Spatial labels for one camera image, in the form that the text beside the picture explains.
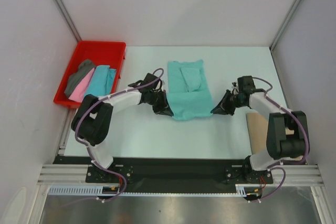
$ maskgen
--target garment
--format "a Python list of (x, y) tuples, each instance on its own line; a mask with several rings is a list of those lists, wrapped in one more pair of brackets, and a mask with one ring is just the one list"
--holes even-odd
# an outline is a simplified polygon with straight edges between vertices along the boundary
[(73, 100), (75, 102), (82, 102), (84, 99), (84, 94), (86, 90), (88, 89), (90, 80), (92, 78), (92, 75), (94, 73), (95, 69), (92, 68), (90, 72), (84, 78), (78, 83), (78, 85), (75, 87), (72, 94), (69, 96), (70, 100)]
[(203, 67), (196, 62), (168, 62), (167, 100), (174, 118), (180, 121), (211, 116), (215, 107)]
[(69, 97), (73, 93), (76, 86), (80, 83), (80, 81), (95, 67), (95, 64), (93, 64), (91, 60), (87, 59), (83, 61), (78, 66), (77, 72), (69, 76), (64, 94)]
[(110, 69), (109, 65), (97, 66), (84, 96), (93, 94), (99, 97), (111, 93), (115, 75), (116, 70)]

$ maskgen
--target metal floor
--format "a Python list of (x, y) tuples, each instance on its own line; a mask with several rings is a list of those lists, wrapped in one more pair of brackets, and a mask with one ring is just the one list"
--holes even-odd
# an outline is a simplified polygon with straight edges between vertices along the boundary
[(261, 204), (232, 197), (124, 196), (105, 204), (86, 200), (58, 208), (77, 199), (48, 196), (40, 224), (321, 223), (310, 187), (283, 187)]

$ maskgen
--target red plastic bin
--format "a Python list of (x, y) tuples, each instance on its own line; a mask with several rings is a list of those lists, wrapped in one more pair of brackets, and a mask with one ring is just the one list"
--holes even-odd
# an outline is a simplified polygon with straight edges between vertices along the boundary
[(60, 104), (70, 109), (76, 109), (80, 106), (79, 102), (69, 100), (64, 94), (64, 91), (67, 86), (69, 76), (75, 73), (79, 64), (81, 64), (86, 59), (90, 59), (96, 66), (110, 65), (110, 68), (117, 70), (111, 90), (111, 93), (114, 93), (120, 79), (122, 63), (125, 59), (125, 48), (126, 44), (124, 42), (83, 40), (78, 42), (56, 92), (54, 103)]

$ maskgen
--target white table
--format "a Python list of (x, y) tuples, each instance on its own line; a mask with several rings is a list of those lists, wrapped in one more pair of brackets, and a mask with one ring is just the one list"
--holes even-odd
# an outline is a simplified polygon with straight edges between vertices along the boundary
[[(167, 62), (204, 60), (205, 75), (215, 105), (238, 77), (252, 75), (270, 81), (270, 95), (285, 104), (275, 66), (267, 47), (128, 47), (118, 91), (143, 79), (148, 72)], [(163, 80), (167, 89), (167, 72)], [(267, 85), (255, 81), (256, 87)], [(157, 158), (245, 158), (251, 154), (246, 124), (249, 108), (239, 108), (234, 116), (213, 115), (187, 122), (155, 115), (141, 104), (112, 115), (109, 142), (115, 157)], [(66, 156), (88, 156), (85, 147), (69, 134)]]

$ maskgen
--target white wall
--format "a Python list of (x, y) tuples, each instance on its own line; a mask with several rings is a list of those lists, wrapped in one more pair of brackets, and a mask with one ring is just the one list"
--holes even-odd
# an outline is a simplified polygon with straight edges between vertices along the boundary
[(16, 190), (27, 209), (66, 110), (53, 97), (76, 42), (52, 0), (0, 0), (0, 219)]
[(319, 164), (335, 205), (336, 0), (304, 0), (275, 57), (290, 103), (307, 114), (309, 161)]
[(63, 0), (82, 39), (269, 46), (293, 0)]

